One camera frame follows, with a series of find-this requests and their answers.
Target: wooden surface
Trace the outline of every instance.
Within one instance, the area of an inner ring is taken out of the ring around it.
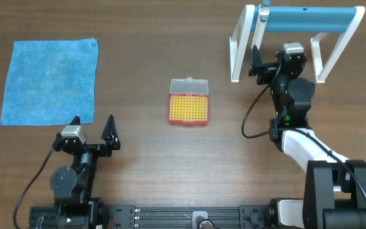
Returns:
[[[2,1],[0,0],[0,115],[13,42],[97,38],[100,47],[93,125],[100,142],[109,114],[116,119],[121,151],[100,159],[93,195],[109,204],[139,206],[239,206],[271,198],[302,198],[305,175],[268,136],[245,139],[240,125],[262,90],[247,77],[229,79],[229,37],[252,1]],[[281,1],[292,6],[366,6],[366,1]],[[266,34],[262,57],[273,60],[287,41],[300,41],[314,81],[309,38]],[[329,56],[336,41],[322,41]],[[209,80],[207,127],[173,127],[167,120],[170,79]],[[256,105],[247,133],[268,129],[275,115],[268,94]],[[326,84],[316,86],[310,125],[318,137],[351,159],[366,161],[366,13]],[[13,228],[15,204],[63,126],[0,127],[0,228]],[[27,227],[30,206],[51,206],[51,173],[72,157],[54,153],[26,194],[18,213]]]

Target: blue towel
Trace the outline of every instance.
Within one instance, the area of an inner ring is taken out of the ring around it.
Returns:
[[[98,41],[16,41],[1,125],[93,123]]]

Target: wooden table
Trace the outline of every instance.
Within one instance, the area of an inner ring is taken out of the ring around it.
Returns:
[[[228,39],[251,1],[0,1],[0,115],[13,42],[97,38],[100,47],[95,119],[84,125],[89,142],[109,114],[121,151],[98,163],[93,196],[109,204],[238,206],[271,198],[302,198],[305,175],[267,136],[245,139],[240,126],[262,90],[247,77],[229,79]],[[281,1],[293,6],[358,6],[366,1]],[[309,38],[266,34],[262,58],[273,60],[287,41],[300,41],[309,57],[302,77],[314,81]],[[336,36],[322,41],[329,56]],[[170,79],[209,80],[207,127],[169,126]],[[252,111],[247,133],[268,129],[275,115],[269,94]],[[351,159],[366,161],[366,14],[324,85],[316,86],[310,125],[322,141]],[[63,126],[0,127],[0,228],[13,228],[16,202]],[[18,212],[27,227],[30,206],[51,206],[52,172],[72,157],[54,153]]]

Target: transparent lid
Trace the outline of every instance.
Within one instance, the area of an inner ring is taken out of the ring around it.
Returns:
[[[171,94],[208,95],[208,80],[172,79],[170,83]]]

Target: blue tube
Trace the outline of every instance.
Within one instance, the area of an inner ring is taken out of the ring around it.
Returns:
[[[259,6],[255,6],[251,31],[255,31]],[[345,32],[356,8],[270,6],[265,32]]]

